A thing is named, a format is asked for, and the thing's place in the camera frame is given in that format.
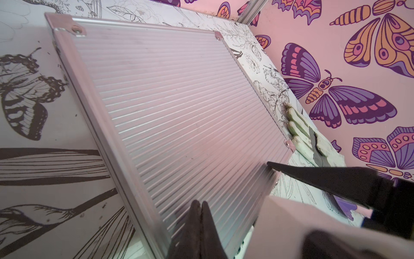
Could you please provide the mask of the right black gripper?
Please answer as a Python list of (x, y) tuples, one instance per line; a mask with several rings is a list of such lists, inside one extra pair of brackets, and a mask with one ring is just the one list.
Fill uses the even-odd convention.
[(414, 238), (414, 183), (392, 181), (366, 167), (295, 167), (267, 162), (267, 166), (343, 199), (372, 208), (362, 227)]

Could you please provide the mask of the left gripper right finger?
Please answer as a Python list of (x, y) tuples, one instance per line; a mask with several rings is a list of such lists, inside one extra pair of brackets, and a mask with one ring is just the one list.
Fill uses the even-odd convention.
[(210, 207), (206, 201), (202, 203), (200, 245), (202, 259), (227, 259)]

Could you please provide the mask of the aluminium poker case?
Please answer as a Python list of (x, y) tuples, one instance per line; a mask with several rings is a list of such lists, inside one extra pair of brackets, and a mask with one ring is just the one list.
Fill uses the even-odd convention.
[(221, 33), (46, 13), (134, 227), (163, 259), (194, 200), (233, 258), (294, 152)]

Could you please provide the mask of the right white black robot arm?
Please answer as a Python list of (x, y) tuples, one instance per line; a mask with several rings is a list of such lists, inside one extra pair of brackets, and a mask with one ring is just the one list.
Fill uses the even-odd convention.
[(268, 196), (245, 253), (247, 259), (411, 259), (414, 183), (394, 182), (366, 167), (268, 166), (372, 210), (360, 227), (314, 206)]

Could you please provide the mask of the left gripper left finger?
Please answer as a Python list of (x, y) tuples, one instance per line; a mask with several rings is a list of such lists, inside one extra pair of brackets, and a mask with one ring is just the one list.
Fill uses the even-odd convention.
[(200, 259), (201, 212), (200, 202), (194, 200), (189, 208), (180, 236), (170, 244), (167, 259)]

